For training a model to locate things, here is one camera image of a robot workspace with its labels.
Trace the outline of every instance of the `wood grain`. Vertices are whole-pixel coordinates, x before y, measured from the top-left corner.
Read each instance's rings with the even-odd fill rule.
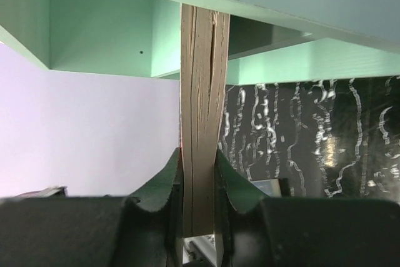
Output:
[[[225,96],[229,15],[181,8],[184,236],[214,230],[214,162]]]

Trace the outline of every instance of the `marble pattern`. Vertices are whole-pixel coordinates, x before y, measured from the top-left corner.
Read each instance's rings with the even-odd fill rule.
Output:
[[[296,196],[400,201],[400,77],[227,86],[219,147]]]

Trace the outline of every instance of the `white vein pattern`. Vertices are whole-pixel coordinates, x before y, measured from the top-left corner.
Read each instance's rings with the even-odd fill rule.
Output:
[[[220,147],[248,180],[289,178],[296,196],[400,201],[399,115],[400,76],[231,86]]]

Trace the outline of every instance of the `wooden stick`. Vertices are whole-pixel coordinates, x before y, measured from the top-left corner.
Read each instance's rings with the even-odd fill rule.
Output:
[[[181,8],[184,236],[214,230],[214,162],[225,97],[229,15]]]

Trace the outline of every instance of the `white wall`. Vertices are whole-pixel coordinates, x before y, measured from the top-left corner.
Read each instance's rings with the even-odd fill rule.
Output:
[[[179,82],[43,71],[0,44],[0,196],[127,194],[178,145]]]

